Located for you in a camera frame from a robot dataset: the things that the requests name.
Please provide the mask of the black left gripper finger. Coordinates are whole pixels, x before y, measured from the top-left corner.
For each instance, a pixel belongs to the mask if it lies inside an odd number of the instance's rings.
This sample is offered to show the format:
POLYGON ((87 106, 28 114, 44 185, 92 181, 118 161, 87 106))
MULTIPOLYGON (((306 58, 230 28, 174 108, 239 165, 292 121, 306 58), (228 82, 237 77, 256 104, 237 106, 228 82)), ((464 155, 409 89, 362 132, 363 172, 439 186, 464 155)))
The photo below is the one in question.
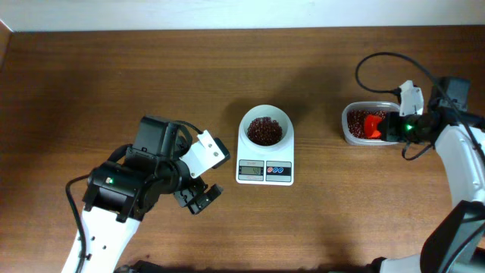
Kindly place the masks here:
POLYGON ((215 201, 224 191, 223 187, 215 184, 209 190, 199 194, 190 204, 189 211, 192 215, 197 215, 215 201))
POLYGON ((174 193, 174 198, 180 207, 190 206, 196 198, 201 196, 208 188, 203 180, 192 182, 187 188, 174 193))

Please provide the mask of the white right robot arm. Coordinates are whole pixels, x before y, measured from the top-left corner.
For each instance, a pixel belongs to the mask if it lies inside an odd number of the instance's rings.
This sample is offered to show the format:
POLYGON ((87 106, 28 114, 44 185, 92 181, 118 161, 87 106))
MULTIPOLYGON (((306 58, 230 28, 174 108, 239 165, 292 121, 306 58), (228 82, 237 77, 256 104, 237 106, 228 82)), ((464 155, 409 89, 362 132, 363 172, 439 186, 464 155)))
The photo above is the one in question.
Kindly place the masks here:
POLYGON ((401 259, 377 258, 369 272, 482 272, 484 250, 484 119, 468 109, 468 80, 441 77, 428 103, 411 81, 399 87, 400 109, 367 115, 365 136, 423 144, 442 160, 453 209, 421 251, 401 259))

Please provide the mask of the red plastic measuring scoop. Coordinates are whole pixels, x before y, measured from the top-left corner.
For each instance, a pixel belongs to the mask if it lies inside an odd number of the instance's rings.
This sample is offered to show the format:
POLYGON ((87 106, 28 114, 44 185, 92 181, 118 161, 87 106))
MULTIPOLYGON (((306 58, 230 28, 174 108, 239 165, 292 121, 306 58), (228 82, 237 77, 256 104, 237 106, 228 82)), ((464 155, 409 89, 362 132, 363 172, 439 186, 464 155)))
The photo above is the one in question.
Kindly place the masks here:
POLYGON ((378 125, 383 121, 381 116, 368 115, 364 120, 364 134, 367 139, 376 140, 381 138, 378 125))

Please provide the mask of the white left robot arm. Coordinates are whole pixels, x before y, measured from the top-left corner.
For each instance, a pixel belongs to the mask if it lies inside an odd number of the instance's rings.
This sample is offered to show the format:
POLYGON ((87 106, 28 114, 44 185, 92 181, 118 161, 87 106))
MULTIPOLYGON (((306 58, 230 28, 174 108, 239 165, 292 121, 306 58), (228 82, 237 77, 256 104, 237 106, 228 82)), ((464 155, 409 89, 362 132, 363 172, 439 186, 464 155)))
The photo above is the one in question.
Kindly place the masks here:
POLYGON ((77 235, 65 272, 113 272, 145 215, 172 195, 197 215, 223 192, 202 174, 230 159, 227 147, 186 121, 145 116, 136 139, 89 174, 67 182, 77 235))

